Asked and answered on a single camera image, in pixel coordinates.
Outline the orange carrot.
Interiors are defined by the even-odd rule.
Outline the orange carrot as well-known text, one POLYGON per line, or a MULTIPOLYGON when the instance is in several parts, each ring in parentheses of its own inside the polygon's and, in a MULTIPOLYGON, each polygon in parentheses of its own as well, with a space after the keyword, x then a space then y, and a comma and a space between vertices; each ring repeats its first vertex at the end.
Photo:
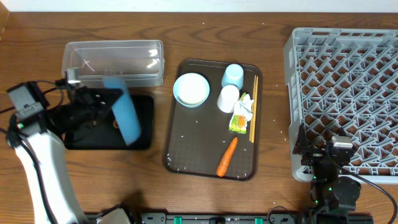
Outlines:
POLYGON ((238 144, 238 137, 235 136, 231 140, 229 146, 227 147, 227 149, 225 150, 225 152, 223 154, 223 157, 220 160, 220 163, 218 164, 218 167, 216 170, 216 174, 218 177, 223 177, 227 173, 229 164, 231 162, 231 159, 235 152, 237 144, 238 144))

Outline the brown food scrap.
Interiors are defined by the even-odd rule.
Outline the brown food scrap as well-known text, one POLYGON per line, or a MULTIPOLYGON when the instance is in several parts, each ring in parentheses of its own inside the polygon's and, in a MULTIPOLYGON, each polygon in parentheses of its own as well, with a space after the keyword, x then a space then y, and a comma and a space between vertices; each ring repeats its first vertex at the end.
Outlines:
POLYGON ((119 129, 119 125, 116 120, 113 121, 113 127, 119 129))

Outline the blue plate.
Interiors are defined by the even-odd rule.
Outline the blue plate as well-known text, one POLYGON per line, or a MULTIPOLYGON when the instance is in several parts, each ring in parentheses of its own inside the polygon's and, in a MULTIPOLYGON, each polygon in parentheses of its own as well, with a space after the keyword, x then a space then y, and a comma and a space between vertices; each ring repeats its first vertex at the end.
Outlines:
POLYGON ((122 95, 112 105, 112 111, 124 142, 129 146, 139 139, 141 126, 128 87, 116 76, 105 76, 103 85, 108 89, 122 90, 122 95))

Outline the light blue rice bowl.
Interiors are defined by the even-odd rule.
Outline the light blue rice bowl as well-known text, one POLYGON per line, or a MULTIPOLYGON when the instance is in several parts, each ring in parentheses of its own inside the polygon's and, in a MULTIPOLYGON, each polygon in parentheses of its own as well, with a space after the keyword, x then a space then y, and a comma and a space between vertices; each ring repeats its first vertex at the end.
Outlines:
POLYGON ((196 108, 208 98, 210 85, 204 76, 198 73, 186 73, 176 79, 173 94, 181 105, 196 108))

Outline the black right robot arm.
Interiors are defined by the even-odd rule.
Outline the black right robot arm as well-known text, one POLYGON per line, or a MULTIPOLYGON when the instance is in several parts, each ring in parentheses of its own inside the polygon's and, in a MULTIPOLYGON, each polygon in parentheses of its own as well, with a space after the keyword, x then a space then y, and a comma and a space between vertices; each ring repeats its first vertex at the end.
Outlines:
POLYGON ((304 125, 300 125, 293 153, 302 156, 301 165, 312 168, 310 199, 315 207, 300 213, 297 223, 348 223, 348 214, 356 210, 361 184, 347 176, 339 176, 342 166, 355 153, 351 139, 340 131, 322 147, 308 143, 304 125))

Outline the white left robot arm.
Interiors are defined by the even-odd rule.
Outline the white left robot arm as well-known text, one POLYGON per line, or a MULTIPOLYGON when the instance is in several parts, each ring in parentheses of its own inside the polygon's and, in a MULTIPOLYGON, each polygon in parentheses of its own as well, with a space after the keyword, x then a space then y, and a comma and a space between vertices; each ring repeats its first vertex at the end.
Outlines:
POLYGON ((123 91, 68 84, 55 87, 68 92, 68 104, 49 108, 37 82, 7 90, 16 112, 9 120, 6 139, 24 167, 35 223, 131 223, 122 206, 97 215, 83 212, 70 182, 62 139, 63 134, 104 118, 123 91))

